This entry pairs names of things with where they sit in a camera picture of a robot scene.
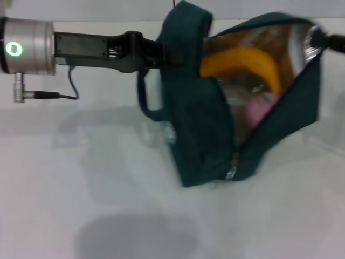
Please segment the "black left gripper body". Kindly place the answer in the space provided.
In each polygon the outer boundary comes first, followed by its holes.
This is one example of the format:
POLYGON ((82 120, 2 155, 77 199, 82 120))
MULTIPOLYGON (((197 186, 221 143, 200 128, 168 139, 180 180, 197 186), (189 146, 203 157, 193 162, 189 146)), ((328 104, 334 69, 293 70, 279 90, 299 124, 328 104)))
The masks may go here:
POLYGON ((59 65, 99 67, 133 73, 144 68, 142 34, 99 36, 55 32, 54 57, 59 65))

